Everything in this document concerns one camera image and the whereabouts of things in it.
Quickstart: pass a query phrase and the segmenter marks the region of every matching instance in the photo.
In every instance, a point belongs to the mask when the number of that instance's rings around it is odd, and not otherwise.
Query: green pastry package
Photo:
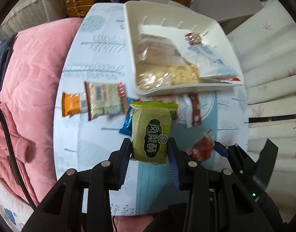
[[[171,117],[178,104],[157,101],[130,102],[132,120],[132,159],[166,166]]]

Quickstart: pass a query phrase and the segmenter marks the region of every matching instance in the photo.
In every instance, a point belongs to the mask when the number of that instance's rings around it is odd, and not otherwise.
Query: white tablecloth
[[[54,154],[57,178],[68,168],[91,169],[118,150],[125,136],[118,133],[124,116],[101,116],[88,121],[87,113],[61,116],[61,95],[83,93],[84,81],[114,83],[122,81],[128,97],[136,98],[126,51],[123,5],[97,3],[90,9],[77,32],[63,68],[54,119]],[[171,136],[185,150],[195,144],[203,130],[214,131],[214,138],[224,145],[238,143],[247,149],[248,114],[244,86],[200,94],[203,124],[186,128],[173,123]],[[221,170],[227,160],[217,154],[205,166]],[[177,191],[169,168],[130,161],[125,184],[110,191],[113,215],[135,215],[162,211],[167,205],[187,201],[186,191]],[[83,212],[87,209],[87,190]]]

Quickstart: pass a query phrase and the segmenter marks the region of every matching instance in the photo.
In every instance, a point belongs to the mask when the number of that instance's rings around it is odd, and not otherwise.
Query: white pillow
[[[33,209],[0,179],[0,205],[8,220],[21,231]]]

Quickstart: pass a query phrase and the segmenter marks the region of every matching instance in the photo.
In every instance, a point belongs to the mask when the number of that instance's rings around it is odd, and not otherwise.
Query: snack package
[[[171,117],[178,105],[145,101],[130,102],[130,106],[135,110],[132,120],[133,159],[166,166]]]
[[[129,105],[130,102],[139,101],[139,99],[127,98],[127,104]],[[125,116],[125,120],[123,122],[122,127],[119,130],[119,133],[125,134],[128,136],[132,136],[132,117],[133,117],[134,109],[129,106],[127,110],[127,114]]]
[[[186,65],[169,38],[141,34],[137,47],[138,61],[162,66]]]
[[[198,84],[198,70],[195,66],[159,66],[154,64],[136,64],[136,82],[141,90],[152,90],[160,86],[179,84]]]
[[[192,148],[187,150],[187,154],[192,156],[199,162],[204,162],[211,157],[213,148],[214,148],[214,140],[212,138],[212,130],[208,133],[204,133],[204,137],[193,145]]]
[[[178,104],[178,95],[177,94],[170,94],[170,95],[162,95],[162,96],[150,96],[150,97],[140,97],[139,101],[158,101],[161,103],[174,103]],[[177,119],[179,116],[179,108],[175,111],[172,116],[172,119]]]
[[[210,45],[191,45],[180,51],[187,62],[197,66],[199,78],[240,84],[237,72]]]
[[[202,45],[203,40],[198,32],[190,32],[184,35],[190,45]]]
[[[62,93],[62,116],[88,112],[86,93],[66,94]]]
[[[106,114],[126,112],[122,82],[116,84],[84,83],[87,93],[89,120]]]
[[[178,95],[178,123],[186,124],[187,128],[201,125],[200,102],[198,92]]]
[[[187,95],[184,95],[183,97],[188,105],[187,111],[191,112],[191,118],[187,119],[187,128],[202,124],[202,119],[200,118],[200,102],[198,96],[199,95],[197,92],[191,92]]]

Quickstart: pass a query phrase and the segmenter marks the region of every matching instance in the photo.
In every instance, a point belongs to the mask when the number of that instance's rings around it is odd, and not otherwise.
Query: white tray
[[[168,4],[129,1],[124,4],[124,18],[127,32],[128,50],[133,73],[135,92],[139,95],[165,95],[192,91],[224,90],[244,83],[239,61],[220,25],[212,18],[191,10]],[[236,84],[207,83],[158,87],[152,90],[138,89],[136,84],[136,48],[141,34],[170,38],[177,47],[189,44],[184,35],[188,32],[205,34],[203,40],[221,54],[223,59],[238,74],[241,80]]]

